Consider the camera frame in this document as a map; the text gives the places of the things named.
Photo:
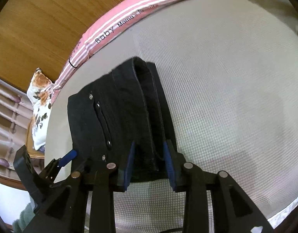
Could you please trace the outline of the beige woven bed mat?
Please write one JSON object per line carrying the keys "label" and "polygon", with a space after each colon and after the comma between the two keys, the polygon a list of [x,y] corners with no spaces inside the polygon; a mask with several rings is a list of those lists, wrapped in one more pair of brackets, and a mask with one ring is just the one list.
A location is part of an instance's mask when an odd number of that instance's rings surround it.
{"label": "beige woven bed mat", "polygon": [[68,97],[134,56],[156,64],[188,161],[227,171],[266,218],[298,197],[298,14],[288,0],[185,0],[129,27],[60,91],[46,162],[71,148]]}

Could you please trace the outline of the pink striped pillow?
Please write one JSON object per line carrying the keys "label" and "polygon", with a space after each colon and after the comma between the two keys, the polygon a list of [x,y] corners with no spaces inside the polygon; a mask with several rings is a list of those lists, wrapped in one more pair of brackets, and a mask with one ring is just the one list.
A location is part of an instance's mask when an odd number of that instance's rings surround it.
{"label": "pink striped pillow", "polygon": [[55,81],[51,101],[56,100],[71,76],[96,52],[149,14],[180,1],[183,0],[124,0],[109,10],[78,41]]}

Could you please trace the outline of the wooden headboard panel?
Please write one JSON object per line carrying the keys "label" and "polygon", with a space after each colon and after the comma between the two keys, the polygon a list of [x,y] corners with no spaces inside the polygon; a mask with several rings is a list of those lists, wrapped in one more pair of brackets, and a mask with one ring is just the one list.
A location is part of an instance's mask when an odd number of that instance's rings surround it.
{"label": "wooden headboard panel", "polygon": [[8,0],[0,12],[0,79],[26,91],[35,69],[52,81],[82,34],[123,0]]}

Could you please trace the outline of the beige patterned curtain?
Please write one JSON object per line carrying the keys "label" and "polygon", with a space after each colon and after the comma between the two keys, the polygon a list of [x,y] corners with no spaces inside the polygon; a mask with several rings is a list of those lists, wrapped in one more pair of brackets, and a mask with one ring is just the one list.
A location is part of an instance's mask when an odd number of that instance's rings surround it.
{"label": "beige patterned curtain", "polygon": [[18,180],[16,151],[26,142],[33,107],[25,93],[0,79],[0,176]]}

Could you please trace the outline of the floral orange white pillow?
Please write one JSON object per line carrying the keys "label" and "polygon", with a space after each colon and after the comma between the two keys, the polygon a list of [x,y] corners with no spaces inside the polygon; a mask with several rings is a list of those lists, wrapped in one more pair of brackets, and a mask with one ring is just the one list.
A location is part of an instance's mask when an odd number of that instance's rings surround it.
{"label": "floral orange white pillow", "polygon": [[37,68],[27,90],[27,97],[33,106],[31,134],[35,150],[40,150],[46,143],[53,87],[52,81]]}

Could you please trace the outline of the black denim pants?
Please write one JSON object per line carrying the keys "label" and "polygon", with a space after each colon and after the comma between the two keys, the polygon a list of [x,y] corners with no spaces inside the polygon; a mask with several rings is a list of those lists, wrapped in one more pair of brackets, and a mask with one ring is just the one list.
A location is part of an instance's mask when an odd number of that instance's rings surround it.
{"label": "black denim pants", "polygon": [[176,144],[156,65],[133,57],[68,98],[67,115],[77,157],[118,163],[134,149],[131,181],[167,177],[164,142]]}

